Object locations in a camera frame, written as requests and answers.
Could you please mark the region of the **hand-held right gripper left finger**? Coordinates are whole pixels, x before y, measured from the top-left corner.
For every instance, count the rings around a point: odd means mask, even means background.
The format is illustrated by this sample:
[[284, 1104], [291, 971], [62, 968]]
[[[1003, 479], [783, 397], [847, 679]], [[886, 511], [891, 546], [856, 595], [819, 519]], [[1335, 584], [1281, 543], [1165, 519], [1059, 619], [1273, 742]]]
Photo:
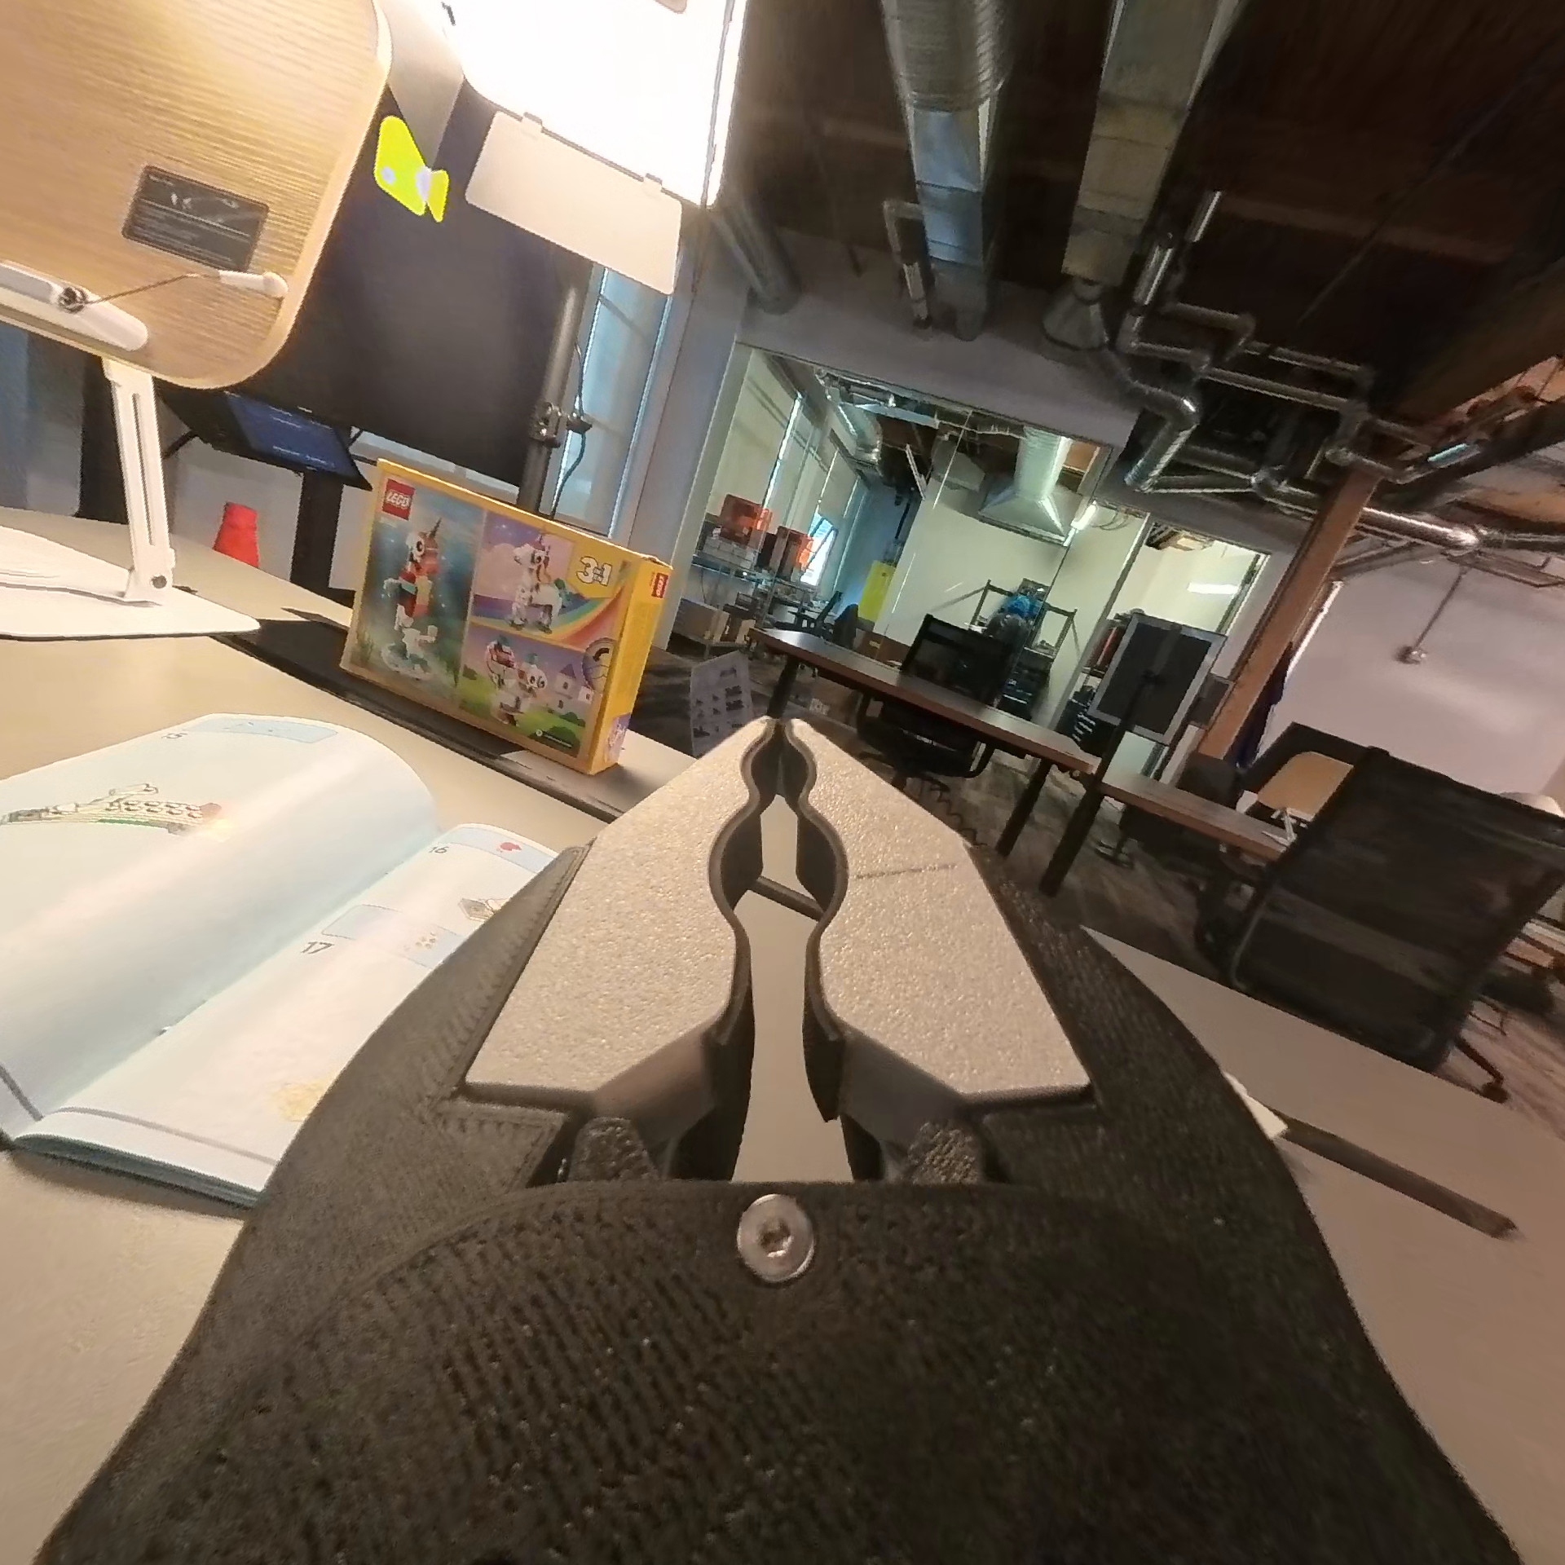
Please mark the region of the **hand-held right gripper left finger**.
[[739, 900], [765, 874], [752, 722], [588, 846], [467, 1083], [474, 1094], [727, 1094], [752, 988]]

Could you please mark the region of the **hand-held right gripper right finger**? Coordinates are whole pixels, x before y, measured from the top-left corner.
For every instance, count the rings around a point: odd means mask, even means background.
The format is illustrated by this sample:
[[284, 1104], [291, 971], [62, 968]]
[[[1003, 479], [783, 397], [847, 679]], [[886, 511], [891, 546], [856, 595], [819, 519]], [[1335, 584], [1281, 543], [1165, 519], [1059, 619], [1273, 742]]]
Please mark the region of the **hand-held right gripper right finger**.
[[1050, 1104], [1091, 1077], [968, 843], [787, 723], [819, 1104]]

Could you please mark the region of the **yellow lego set box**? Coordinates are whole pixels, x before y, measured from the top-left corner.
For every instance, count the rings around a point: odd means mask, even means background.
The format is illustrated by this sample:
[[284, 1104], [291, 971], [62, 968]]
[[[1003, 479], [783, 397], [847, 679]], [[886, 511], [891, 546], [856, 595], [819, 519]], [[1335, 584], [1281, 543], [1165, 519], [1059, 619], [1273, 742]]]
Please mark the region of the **yellow lego set box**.
[[569, 770], [621, 763], [666, 561], [381, 461], [342, 671]]

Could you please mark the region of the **open lego instruction booklet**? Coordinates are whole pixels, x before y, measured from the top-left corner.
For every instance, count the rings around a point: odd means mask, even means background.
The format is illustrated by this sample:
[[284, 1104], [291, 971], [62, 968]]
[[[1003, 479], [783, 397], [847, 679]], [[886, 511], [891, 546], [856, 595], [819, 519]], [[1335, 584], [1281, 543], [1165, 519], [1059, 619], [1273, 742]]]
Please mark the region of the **open lego instruction booklet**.
[[394, 751], [213, 714], [14, 776], [5, 1143], [250, 1208], [370, 1036], [556, 861]]

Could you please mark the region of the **printed paper sign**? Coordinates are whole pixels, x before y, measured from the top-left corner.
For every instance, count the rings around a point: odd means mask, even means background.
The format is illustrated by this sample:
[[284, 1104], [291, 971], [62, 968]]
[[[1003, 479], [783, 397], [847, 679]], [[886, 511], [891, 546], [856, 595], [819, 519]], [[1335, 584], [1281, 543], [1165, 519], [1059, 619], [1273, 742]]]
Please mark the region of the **printed paper sign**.
[[690, 731], [694, 757], [711, 755], [753, 720], [752, 660], [746, 653], [724, 653], [692, 666]]

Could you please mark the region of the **short dark table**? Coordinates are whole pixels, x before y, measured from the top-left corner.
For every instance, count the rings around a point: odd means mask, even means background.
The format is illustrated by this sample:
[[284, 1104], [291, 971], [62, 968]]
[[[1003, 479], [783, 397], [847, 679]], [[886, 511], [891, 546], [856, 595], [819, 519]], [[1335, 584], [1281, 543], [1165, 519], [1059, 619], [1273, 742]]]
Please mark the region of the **short dark table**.
[[1260, 863], [1277, 861], [1288, 848], [1281, 832], [1219, 802], [1141, 774], [1109, 770], [1100, 776], [1091, 772], [1083, 779], [1083, 798], [1070, 815], [1066, 832], [1040, 880], [1042, 895], [1055, 897], [1063, 889], [1074, 863], [1087, 846], [1106, 800], [1156, 817], [1225, 848], [1234, 848]]

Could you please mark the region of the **black office chair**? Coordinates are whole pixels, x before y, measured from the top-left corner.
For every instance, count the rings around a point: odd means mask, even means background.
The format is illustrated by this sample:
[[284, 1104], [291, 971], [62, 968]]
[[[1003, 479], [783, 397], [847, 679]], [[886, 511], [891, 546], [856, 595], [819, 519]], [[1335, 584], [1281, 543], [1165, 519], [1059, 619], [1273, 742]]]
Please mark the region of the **black office chair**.
[[[1005, 694], [1012, 664], [1014, 651], [1007, 641], [929, 615], [901, 673], [994, 709]], [[891, 766], [897, 791], [912, 779], [942, 791], [949, 779], [979, 777], [994, 755], [992, 744], [947, 718], [889, 697], [867, 696], [854, 727]]]

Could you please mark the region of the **long dark table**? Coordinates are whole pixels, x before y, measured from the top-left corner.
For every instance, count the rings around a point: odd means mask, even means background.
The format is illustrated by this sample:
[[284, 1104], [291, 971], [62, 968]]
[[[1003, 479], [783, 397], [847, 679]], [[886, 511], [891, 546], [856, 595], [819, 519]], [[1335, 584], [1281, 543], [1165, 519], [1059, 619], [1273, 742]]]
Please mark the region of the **long dark table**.
[[860, 696], [889, 699], [940, 718], [970, 735], [979, 746], [1035, 759], [1039, 768], [999, 835], [998, 856], [1009, 856], [1016, 848], [1053, 770], [1089, 777], [1102, 766], [1100, 759], [1066, 735], [1001, 712], [975, 697], [949, 692], [929, 679], [893, 671], [875, 658], [839, 649], [822, 638], [804, 632], [757, 632], [755, 641], [763, 651], [781, 656], [780, 677], [767, 709], [768, 718], [787, 716], [796, 677], [802, 669], [809, 669]]

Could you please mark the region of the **grey framed monitor on stand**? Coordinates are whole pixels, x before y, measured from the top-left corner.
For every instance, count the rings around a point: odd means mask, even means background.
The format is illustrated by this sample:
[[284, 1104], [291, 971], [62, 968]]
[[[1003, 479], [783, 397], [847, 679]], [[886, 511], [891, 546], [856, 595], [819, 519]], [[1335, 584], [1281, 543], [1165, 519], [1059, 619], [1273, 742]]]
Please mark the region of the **grey framed monitor on stand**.
[[1184, 737], [1225, 645], [1223, 632], [1143, 610], [1126, 614], [1087, 718], [1171, 750]]

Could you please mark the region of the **black mesh chair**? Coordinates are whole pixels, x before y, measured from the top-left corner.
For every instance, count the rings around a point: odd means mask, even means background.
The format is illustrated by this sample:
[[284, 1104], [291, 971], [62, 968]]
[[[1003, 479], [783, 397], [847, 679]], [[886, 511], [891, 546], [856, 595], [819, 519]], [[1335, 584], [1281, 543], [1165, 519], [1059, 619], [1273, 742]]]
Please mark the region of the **black mesh chair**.
[[1486, 975], [1562, 889], [1562, 815], [1372, 750], [1283, 856], [1210, 882], [1197, 949], [1230, 990], [1437, 1072]]

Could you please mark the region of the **silver vent hood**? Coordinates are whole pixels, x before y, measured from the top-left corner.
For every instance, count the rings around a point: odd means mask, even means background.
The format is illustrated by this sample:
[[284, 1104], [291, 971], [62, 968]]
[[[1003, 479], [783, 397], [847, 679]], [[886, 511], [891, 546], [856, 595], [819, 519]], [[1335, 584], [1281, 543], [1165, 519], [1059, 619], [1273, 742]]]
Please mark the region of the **silver vent hood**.
[[996, 479], [977, 520], [1009, 535], [1066, 548], [1089, 507], [1111, 446], [1025, 425], [1011, 478]]

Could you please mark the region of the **wooden support column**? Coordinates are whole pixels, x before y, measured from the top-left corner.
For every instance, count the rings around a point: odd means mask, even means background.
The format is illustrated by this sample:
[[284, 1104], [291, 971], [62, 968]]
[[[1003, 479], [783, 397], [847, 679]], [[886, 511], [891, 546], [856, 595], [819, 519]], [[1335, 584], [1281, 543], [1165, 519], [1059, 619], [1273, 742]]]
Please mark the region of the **wooden support column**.
[[1242, 738], [1277, 669], [1286, 662], [1303, 627], [1318, 606], [1333, 569], [1372, 502], [1379, 479], [1352, 470], [1324, 500], [1301, 546], [1255, 630], [1225, 701], [1208, 723], [1197, 753], [1227, 759]]

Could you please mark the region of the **grey light stand pole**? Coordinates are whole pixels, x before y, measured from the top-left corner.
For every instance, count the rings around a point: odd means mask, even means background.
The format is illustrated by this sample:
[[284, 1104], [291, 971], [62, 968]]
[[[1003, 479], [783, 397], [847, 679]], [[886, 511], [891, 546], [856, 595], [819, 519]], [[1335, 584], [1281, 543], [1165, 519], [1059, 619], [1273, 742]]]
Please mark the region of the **grey light stand pole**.
[[573, 373], [576, 349], [582, 343], [586, 306], [591, 297], [593, 273], [569, 280], [554, 325], [554, 338], [547, 355], [541, 394], [526, 427], [522, 479], [519, 504], [528, 513], [543, 517], [552, 459], [569, 435], [575, 416]]

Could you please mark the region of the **grey ceiling pipe run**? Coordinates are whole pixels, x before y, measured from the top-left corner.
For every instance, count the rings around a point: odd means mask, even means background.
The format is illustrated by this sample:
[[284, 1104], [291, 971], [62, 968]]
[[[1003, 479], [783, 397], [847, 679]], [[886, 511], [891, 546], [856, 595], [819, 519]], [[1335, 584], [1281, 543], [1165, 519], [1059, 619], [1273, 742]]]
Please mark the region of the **grey ceiling pipe run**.
[[1225, 192], [1204, 191], [1180, 237], [1161, 228], [1102, 358], [1152, 420], [1128, 463], [1143, 496], [1251, 500], [1314, 522], [1342, 478], [1368, 478], [1389, 502], [1357, 530], [1448, 558], [1562, 558], [1562, 520], [1476, 500], [1480, 481], [1562, 446], [1562, 399], [1515, 379], [1463, 410], [1420, 420], [1376, 403], [1376, 369], [1264, 343], [1243, 312], [1182, 297], [1193, 250]]

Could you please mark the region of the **dark blue backdrop panel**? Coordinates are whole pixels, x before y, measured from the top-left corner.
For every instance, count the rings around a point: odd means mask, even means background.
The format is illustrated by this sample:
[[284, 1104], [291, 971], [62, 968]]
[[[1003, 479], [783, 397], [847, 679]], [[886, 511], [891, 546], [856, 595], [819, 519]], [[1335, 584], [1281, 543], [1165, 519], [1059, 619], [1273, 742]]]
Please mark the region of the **dark blue backdrop panel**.
[[463, 88], [437, 153], [440, 222], [388, 196], [373, 168], [381, 105], [280, 355], [241, 392], [351, 425], [519, 487], [569, 282], [591, 265], [465, 191], [494, 109]]

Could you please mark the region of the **bright studio light panel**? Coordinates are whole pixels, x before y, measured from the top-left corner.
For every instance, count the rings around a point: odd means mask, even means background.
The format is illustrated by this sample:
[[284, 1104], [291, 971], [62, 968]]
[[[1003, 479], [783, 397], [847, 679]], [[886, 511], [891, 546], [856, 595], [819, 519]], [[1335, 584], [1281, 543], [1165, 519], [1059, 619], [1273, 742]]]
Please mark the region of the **bright studio light panel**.
[[670, 299], [729, 159], [746, 2], [414, 4], [491, 122], [467, 206]]

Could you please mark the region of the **white stand with wooden board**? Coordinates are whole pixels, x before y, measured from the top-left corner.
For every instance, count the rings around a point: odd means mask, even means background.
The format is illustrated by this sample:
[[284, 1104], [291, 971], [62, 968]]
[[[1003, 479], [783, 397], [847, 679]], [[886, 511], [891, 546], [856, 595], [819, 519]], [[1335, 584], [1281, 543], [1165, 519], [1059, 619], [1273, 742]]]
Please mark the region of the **white stand with wooden board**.
[[390, 73], [368, 2], [3, 6], [3, 308], [100, 360], [126, 569], [5, 526], [6, 640], [252, 634], [185, 593], [157, 384], [215, 390], [284, 349]]

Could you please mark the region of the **tilted black monitor on post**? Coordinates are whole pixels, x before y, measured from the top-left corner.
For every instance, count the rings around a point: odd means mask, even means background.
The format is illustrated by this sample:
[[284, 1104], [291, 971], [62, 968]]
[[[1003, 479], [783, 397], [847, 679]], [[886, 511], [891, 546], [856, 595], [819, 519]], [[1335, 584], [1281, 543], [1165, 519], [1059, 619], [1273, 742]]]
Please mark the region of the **tilted black monitor on post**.
[[349, 606], [373, 487], [349, 433], [237, 390], [168, 386], [163, 399], [183, 427], [167, 448], [178, 528], [224, 546], [228, 517], [254, 517], [254, 541], [236, 556]]

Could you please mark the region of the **silver round air duct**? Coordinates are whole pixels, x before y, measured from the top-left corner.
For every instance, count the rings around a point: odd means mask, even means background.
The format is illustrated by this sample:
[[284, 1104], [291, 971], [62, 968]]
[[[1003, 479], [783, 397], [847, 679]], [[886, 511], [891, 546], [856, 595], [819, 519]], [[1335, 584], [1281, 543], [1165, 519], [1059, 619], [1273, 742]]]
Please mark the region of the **silver round air duct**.
[[958, 340], [990, 314], [1005, 90], [1014, 66], [1007, 2], [884, 2], [893, 88], [912, 151], [938, 297]]

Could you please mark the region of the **insulated rectangular air duct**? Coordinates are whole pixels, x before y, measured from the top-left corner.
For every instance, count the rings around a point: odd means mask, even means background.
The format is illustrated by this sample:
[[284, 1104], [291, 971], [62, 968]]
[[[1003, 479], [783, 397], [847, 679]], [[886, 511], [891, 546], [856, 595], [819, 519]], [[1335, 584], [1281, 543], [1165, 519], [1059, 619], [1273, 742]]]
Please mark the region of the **insulated rectangular air duct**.
[[1243, 10], [1113, 4], [1063, 286], [1044, 314], [1050, 345], [1083, 355], [1106, 342], [1102, 306], [1130, 274], [1191, 109]]

